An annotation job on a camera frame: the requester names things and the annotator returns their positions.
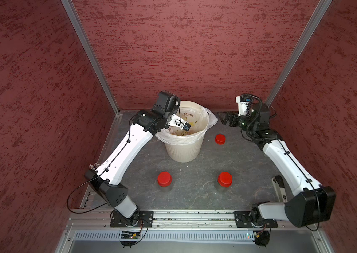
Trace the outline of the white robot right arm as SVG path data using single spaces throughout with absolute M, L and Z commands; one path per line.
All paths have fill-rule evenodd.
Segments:
M 239 127 L 271 159 L 288 183 L 293 198 L 286 202 L 261 202 L 252 206 L 249 220 L 255 227 L 269 220 L 291 222 L 295 227 L 319 225 L 331 218 L 336 192 L 316 180 L 292 154 L 282 136 L 270 128 L 267 110 L 253 110 L 245 115 L 219 113 L 223 125 Z

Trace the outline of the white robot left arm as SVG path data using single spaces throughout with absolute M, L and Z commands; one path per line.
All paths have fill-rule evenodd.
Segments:
M 129 121 L 128 132 L 112 154 L 99 166 L 86 172 L 91 188 L 127 220 L 136 220 L 138 206 L 121 184 L 129 165 L 139 151 L 161 130 L 169 127 L 187 128 L 177 114 L 180 99 L 167 91 L 161 91 L 153 107 L 142 109 Z

